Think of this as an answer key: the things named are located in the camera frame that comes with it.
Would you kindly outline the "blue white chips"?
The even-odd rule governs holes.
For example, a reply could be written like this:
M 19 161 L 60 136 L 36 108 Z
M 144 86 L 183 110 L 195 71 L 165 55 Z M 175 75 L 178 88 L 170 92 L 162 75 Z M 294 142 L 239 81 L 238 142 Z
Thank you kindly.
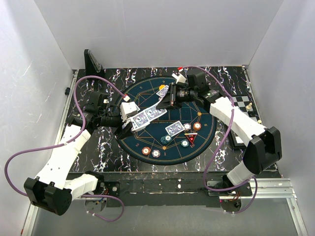
M 185 128 L 185 130 L 190 130 L 191 129 L 191 125 L 189 123 L 185 123 L 184 124 L 184 128 Z

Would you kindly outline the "red black triangle marker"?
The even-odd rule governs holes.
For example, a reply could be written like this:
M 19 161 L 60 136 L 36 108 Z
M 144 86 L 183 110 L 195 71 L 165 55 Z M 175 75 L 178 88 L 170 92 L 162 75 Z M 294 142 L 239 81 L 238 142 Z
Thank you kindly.
M 186 139 L 190 142 L 192 146 L 194 145 L 196 136 L 197 136 L 197 133 L 185 133 Z

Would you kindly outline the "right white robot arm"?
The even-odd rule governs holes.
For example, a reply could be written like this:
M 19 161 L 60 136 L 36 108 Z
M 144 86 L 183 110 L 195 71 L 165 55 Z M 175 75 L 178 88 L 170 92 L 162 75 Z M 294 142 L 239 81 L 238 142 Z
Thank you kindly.
M 176 81 L 169 85 L 157 108 L 177 109 L 183 102 L 195 102 L 226 124 L 227 130 L 239 136 L 246 146 L 242 161 L 225 174 L 220 183 L 207 187 L 208 190 L 232 196 L 253 176 L 282 158 L 280 131 L 275 127 L 267 128 L 245 115 L 224 88 L 210 88 L 203 73 L 183 76 L 177 72 L 172 76 Z

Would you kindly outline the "green poker chip stack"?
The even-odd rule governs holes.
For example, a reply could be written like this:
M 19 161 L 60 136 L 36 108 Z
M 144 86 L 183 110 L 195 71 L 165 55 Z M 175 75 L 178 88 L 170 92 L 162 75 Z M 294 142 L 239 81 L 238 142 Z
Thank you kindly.
M 163 145 L 167 145 L 168 143 L 170 143 L 172 140 L 172 137 L 170 135 L 165 135 L 165 136 L 162 136 L 160 141 Z

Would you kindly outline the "red yellow chip stack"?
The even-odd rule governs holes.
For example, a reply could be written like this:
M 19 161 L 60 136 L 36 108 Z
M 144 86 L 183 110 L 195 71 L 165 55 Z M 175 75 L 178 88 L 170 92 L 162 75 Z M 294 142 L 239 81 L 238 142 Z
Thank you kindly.
M 149 147 L 142 148 L 142 154 L 143 155 L 149 155 L 151 152 L 151 149 Z

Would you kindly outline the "blue card being drawn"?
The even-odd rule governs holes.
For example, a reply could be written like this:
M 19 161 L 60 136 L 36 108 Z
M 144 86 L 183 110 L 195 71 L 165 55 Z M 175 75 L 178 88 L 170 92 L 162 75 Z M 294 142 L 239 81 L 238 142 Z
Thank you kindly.
M 160 116 L 167 113 L 166 109 L 156 109 L 156 106 L 151 106 L 144 110 L 145 114 L 147 115 L 150 121 L 159 118 Z

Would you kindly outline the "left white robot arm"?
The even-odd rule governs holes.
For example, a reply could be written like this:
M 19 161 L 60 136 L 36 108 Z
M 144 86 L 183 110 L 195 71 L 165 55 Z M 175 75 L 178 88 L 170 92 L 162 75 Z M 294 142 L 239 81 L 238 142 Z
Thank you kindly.
M 127 95 L 123 96 L 118 113 L 111 112 L 111 107 L 107 94 L 93 92 L 83 109 L 71 116 L 46 165 L 35 178 L 27 178 L 24 183 L 31 204 L 63 215 L 71 202 L 82 196 L 104 199 L 115 195 L 111 188 L 119 187 L 119 184 L 105 181 L 104 176 L 96 172 L 86 171 L 75 179 L 67 179 L 72 164 L 94 131 L 99 127 L 114 127 L 121 131 L 127 116 L 137 112 Z

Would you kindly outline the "blue card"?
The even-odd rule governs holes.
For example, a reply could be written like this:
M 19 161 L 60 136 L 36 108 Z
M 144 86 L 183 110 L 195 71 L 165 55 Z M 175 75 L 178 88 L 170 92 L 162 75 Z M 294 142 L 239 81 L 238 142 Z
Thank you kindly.
M 176 121 L 175 123 L 172 123 L 171 125 L 165 127 L 165 130 L 169 136 L 173 137 L 183 132 L 185 128 L 180 121 Z
M 157 95 L 158 95 L 159 97 L 161 97 L 161 98 L 165 97 L 165 95 L 166 95 L 167 92 L 168 92 L 168 89 L 169 89 L 169 86 L 163 87 L 161 90 L 159 90 L 159 91 L 157 92 Z

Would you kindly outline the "blue white chip stack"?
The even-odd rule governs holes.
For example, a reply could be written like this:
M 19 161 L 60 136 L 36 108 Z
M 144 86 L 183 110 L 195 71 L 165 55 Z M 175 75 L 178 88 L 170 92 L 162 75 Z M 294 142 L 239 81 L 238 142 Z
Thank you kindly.
M 153 150 L 152 151 L 152 156 L 154 157 L 154 158 L 158 158 L 158 157 L 160 157 L 160 151 L 159 150 Z

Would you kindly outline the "red yellow chips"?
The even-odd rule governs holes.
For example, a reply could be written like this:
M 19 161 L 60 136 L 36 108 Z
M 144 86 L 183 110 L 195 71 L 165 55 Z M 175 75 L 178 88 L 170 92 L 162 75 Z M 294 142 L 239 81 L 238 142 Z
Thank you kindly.
M 201 127 L 202 127 L 202 125 L 201 125 L 201 123 L 199 123 L 199 122 L 195 122 L 195 123 L 193 124 L 193 129 L 194 129 L 195 131 L 200 130 Z

